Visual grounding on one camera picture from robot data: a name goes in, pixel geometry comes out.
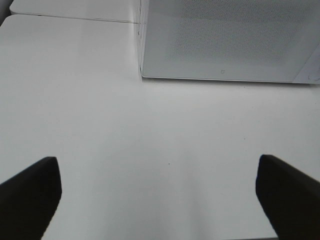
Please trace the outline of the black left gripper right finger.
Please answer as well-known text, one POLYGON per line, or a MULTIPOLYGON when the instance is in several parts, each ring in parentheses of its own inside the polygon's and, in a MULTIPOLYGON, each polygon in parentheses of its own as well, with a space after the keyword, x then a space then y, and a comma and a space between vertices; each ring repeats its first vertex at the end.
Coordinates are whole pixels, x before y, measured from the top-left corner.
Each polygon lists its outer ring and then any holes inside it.
POLYGON ((320 238, 320 183, 285 161, 259 158, 255 193, 280 240, 320 238))

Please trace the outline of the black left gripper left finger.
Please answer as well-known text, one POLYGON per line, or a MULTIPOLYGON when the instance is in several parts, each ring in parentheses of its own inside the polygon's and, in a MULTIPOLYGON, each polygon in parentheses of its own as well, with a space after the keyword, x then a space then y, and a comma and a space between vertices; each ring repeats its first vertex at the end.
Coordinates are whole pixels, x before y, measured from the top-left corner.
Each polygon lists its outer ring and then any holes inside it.
POLYGON ((45 157, 0 185, 0 238, 40 240, 62 196, 56 157, 45 157))

